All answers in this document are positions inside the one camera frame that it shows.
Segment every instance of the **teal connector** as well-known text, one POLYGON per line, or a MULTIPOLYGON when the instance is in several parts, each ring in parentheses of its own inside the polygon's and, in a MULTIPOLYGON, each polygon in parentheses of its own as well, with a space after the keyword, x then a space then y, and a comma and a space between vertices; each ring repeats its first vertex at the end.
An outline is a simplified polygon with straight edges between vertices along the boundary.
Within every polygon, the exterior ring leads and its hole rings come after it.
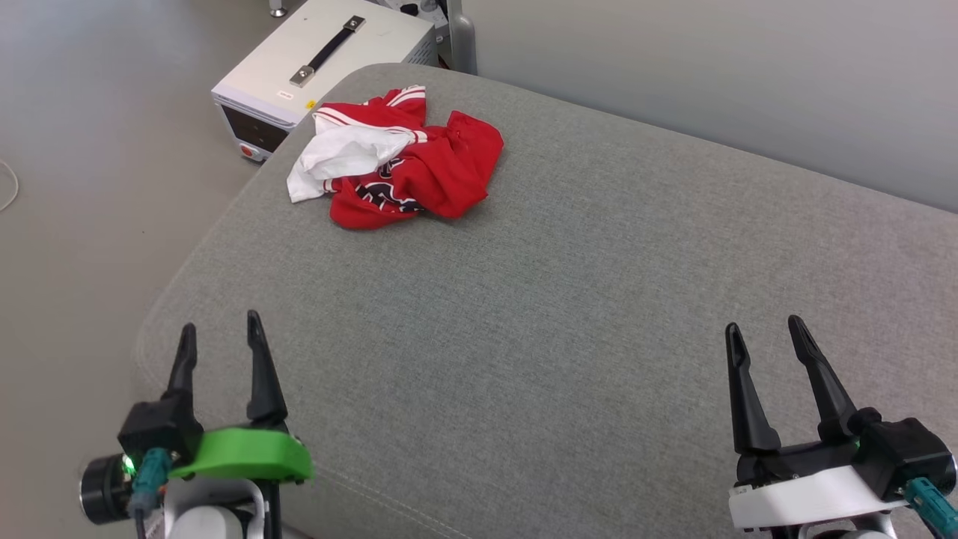
POLYGON ((922 517, 935 537, 958 539, 958 511, 941 492, 925 478, 917 478, 904 486, 904 498, 922 517))
POLYGON ((172 467, 173 460, 165 449, 154 447, 147 451, 143 464, 140 464, 140 469, 133 478, 133 494, 130 495, 129 505, 126 507, 129 516, 135 517, 136 511, 140 511, 143 518, 146 518, 159 505, 158 492, 160 487, 166 484, 172 467))

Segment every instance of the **stitching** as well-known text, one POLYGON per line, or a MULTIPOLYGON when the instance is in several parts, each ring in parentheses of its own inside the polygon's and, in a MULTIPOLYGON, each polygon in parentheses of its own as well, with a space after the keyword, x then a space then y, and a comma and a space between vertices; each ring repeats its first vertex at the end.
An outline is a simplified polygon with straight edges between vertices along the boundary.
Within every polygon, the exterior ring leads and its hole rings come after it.
POLYGON ((383 502, 381 502, 381 501, 379 501, 379 500, 377 500, 377 499, 375 499, 375 498, 373 498, 373 497, 371 497, 371 496, 367 496, 367 495, 363 494, 362 492, 359 492, 358 490, 356 490, 356 489, 350 487, 348 484, 346 484, 346 483, 344 483, 344 482, 342 482, 342 481, 338 481, 338 480, 336 480, 336 479, 334 479, 334 478, 331 478, 331 477, 329 477, 329 476, 323 475, 322 473, 320 473, 320 470, 319 470, 319 469, 316 470, 316 473, 317 473, 317 475, 319 475, 320 477, 324 477, 324 478, 326 478, 327 480, 330 480, 330 481, 332 481, 332 482, 338 484, 339 486, 345 488, 346 490, 352 491, 352 492, 354 492, 355 494, 358 494, 359 496, 362 496, 363 498, 365 498, 365 499, 367 499, 367 500, 369 500, 369 501, 371 501, 371 502, 374 502, 374 503, 376 503, 376 504, 382 505, 383 507, 389 509, 390 511, 393 511, 394 513, 398 514, 398 515, 401 516, 401 517, 405 517, 405 518, 407 518, 407 519, 409 519, 409 520, 415 522, 416 524, 418 524, 418 525, 420 525, 420 526, 422 526, 422 527, 427 527, 427 528, 429 528, 429 529, 435 531, 436 533, 438 533, 438 534, 442 535, 443 537, 445 537, 445 539, 452 539, 452 537, 449 537, 448 535, 446 535, 446 534, 442 533, 441 531, 435 529, 434 527, 432 527, 432 526, 426 524, 425 522, 418 521, 418 520, 414 519, 413 517, 407 515, 406 513, 403 513, 402 511, 396 509, 395 507, 390 507, 389 505, 384 504, 383 502))
POLYGON ((422 517, 425 518, 426 520, 428 520, 428 521, 430 521, 430 522, 434 522, 434 523, 438 524, 439 526, 444 527, 445 529, 448 529, 449 531, 451 531, 451 532, 453 532, 453 533, 455 533, 455 534, 457 534, 457 535, 461 535, 461 536, 463 536, 463 537, 466 537, 466 539, 472 539, 472 538, 469 537, 468 535, 464 534, 462 531, 459 531, 458 529, 456 529, 456 528, 454 528, 454 527, 450 527, 450 526, 448 526, 448 525, 446 525, 446 524, 444 524, 444 523, 442 523, 442 522, 440 522, 440 521, 438 521, 438 520, 436 520, 436 519, 430 517, 429 515, 423 513, 422 511, 418 511, 417 509, 414 509, 413 507, 410 507, 409 505, 406 505, 406 504, 404 504, 403 502, 400 502, 399 500, 396 500, 395 498, 391 498, 390 496, 388 496, 388 495, 386 495, 386 494, 383 494, 383 493, 379 492, 378 490, 375 490, 374 488, 371 488, 371 487, 369 487, 369 486, 367 486, 367 485, 365 485, 365 484, 363 484, 363 483, 361 483, 361 482, 359 482, 359 481, 357 481, 357 480, 355 480, 355 479, 353 479, 353 478, 351 478, 351 477, 349 477, 349 476, 347 476, 347 475, 345 475, 345 474, 341 474, 341 473, 339 473, 339 472, 334 472, 334 471, 329 470, 329 469, 326 469, 326 468, 322 468, 322 470, 323 470, 324 472, 333 474, 333 475, 338 476, 338 477, 340 477, 340 478, 342 478, 342 479, 344 479, 344 480, 347 480, 347 481, 349 481, 349 482, 355 483, 355 484, 361 486, 362 488, 365 488, 366 490, 375 492, 375 493, 377 493, 379 496, 385 498, 386 500, 389 500, 390 502, 392 502, 392 503, 394 503, 394 504, 401 505, 402 507, 405 507, 406 509, 409 509, 410 511, 412 511, 412 512, 414 512, 414 513, 416 513, 416 514, 418 514, 418 515, 420 515, 420 516, 422 516, 422 517))

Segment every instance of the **green plastic part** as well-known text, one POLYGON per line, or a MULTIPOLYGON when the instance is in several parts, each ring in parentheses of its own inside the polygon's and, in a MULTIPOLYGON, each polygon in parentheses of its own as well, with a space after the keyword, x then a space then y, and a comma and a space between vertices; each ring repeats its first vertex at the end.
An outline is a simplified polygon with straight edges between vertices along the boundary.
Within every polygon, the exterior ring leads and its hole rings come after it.
POLYGON ((311 480, 312 458, 289 434, 230 427, 203 433, 194 461, 170 471, 171 478, 190 474, 278 482, 311 480))

